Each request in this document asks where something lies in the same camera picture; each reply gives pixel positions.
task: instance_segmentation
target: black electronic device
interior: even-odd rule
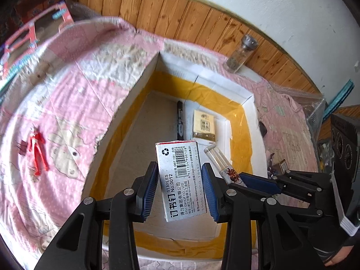
[[[360,226],[360,120],[332,114],[331,141],[339,220],[346,232],[354,235]]]

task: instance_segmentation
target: small cardboard box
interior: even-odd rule
[[[194,110],[192,137],[205,145],[215,143],[214,116],[200,110]]]
[[[196,141],[156,143],[156,154],[166,221],[206,213]]]

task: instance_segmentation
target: yellow tape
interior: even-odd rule
[[[109,181],[109,168],[124,140],[131,123],[149,92],[159,91],[164,94],[191,100],[221,114],[230,121],[232,140],[230,143],[231,160],[233,167],[238,172],[252,173],[251,167],[251,140],[245,112],[241,104],[234,102],[210,88],[189,82],[164,72],[154,72],[147,85],[137,96],[130,109],[116,129],[100,168],[96,174],[90,195],[97,200],[104,198],[107,183]],[[104,224],[104,234],[108,235],[108,222]],[[256,240],[255,222],[251,222],[253,246]],[[154,235],[135,231],[135,241],[138,247],[142,247],[161,254],[173,257],[189,259],[221,259],[224,252],[226,237],[226,224],[222,224],[220,234],[211,241],[185,241],[158,238]]]

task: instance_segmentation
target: jar lid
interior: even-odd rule
[[[244,46],[246,46],[247,48],[249,48],[252,51],[254,51],[257,48],[257,46],[259,45],[257,40],[254,39],[249,34],[244,35],[243,38],[241,39],[241,42]]]

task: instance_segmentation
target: red plastic toy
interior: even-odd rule
[[[39,45],[74,23],[65,2],[55,4],[32,18],[5,42],[0,59],[0,73],[6,79],[11,67],[26,55],[34,53]]]
[[[35,163],[35,176],[40,176],[40,171],[39,171],[39,164],[37,162],[36,159],[36,154],[40,154],[41,160],[43,162],[43,165],[45,167],[45,170],[48,171],[49,167],[47,165],[44,153],[42,152],[40,143],[44,144],[45,140],[43,138],[43,136],[41,135],[40,131],[38,128],[33,127],[32,131],[30,133],[30,138],[28,141],[28,145],[27,145],[27,149],[29,152],[32,152],[32,155],[34,157],[34,163]]]

